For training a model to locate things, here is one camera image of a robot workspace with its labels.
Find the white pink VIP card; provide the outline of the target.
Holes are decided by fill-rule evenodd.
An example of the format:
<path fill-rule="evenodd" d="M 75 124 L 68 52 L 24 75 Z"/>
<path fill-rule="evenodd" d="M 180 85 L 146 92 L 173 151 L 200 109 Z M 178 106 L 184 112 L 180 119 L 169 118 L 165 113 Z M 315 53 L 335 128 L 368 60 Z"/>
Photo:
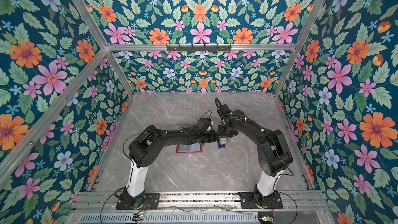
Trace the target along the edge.
<path fill-rule="evenodd" d="M 220 138 L 219 138 L 219 141 L 220 141 L 220 144 L 221 144 L 221 145 L 225 145 L 225 144 L 227 143 L 227 139 L 226 139 L 226 138 L 220 137 Z"/>

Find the red leather card holder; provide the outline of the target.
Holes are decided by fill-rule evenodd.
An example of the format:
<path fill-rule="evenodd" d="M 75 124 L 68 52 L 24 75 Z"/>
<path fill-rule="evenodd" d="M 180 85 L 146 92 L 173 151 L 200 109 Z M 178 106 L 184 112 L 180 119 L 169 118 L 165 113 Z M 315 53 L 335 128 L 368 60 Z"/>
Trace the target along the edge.
<path fill-rule="evenodd" d="M 177 145 L 177 153 L 201 153 L 203 152 L 203 144 L 196 143 L 191 145 Z"/>

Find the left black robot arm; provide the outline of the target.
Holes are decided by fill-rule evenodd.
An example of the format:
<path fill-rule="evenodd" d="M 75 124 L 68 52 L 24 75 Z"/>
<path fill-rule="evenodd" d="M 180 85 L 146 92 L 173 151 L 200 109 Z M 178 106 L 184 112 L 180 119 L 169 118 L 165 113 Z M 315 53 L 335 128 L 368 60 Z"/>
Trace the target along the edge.
<path fill-rule="evenodd" d="M 140 209 L 145 206 L 145 180 L 147 171 L 164 147 L 217 141 L 217 135 L 210 118 L 200 118 L 191 127 L 180 130 L 161 130 L 154 125 L 147 127 L 129 145 L 126 157 L 130 161 L 128 181 L 117 197 L 117 210 Z"/>

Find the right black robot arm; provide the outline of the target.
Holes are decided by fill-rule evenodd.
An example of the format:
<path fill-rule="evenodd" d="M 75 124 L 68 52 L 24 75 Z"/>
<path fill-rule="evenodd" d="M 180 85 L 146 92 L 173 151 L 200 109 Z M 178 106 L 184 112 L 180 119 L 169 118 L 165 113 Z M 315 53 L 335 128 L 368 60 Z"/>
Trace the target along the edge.
<path fill-rule="evenodd" d="M 242 133 L 257 146 L 258 161 L 262 173 L 254 187 L 253 201 L 259 208 L 265 208 L 277 199 L 276 185 L 279 179 L 290 170 L 293 157 L 284 134 L 262 127 L 247 117 L 241 110 L 230 110 L 215 98 L 217 112 L 221 119 L 218 126 L 219 141 L 226 141 Z"/>

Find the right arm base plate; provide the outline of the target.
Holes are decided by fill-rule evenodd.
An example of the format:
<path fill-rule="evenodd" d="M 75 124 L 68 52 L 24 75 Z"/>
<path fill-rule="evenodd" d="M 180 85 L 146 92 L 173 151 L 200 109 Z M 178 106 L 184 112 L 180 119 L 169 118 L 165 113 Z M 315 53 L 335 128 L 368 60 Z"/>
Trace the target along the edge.
<path fill-rule="evenodd" d="M 242 209 L 282 209 L 283 203 L 277 192 L 264 197 L 257 192 L 239 192 Z"/>

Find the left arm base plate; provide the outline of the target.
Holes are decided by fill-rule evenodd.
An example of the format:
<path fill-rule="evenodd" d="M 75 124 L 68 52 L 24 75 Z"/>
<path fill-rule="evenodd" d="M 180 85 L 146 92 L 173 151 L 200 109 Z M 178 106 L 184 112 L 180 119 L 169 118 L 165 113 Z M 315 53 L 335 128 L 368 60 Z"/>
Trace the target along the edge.
<path fill-rule="evenodd" d="M 160 202 L 159 193 L 142 193 L 132 197 L 128 193 L 121 193 L 116 205 L 117 210 L 154 210 Z"/>

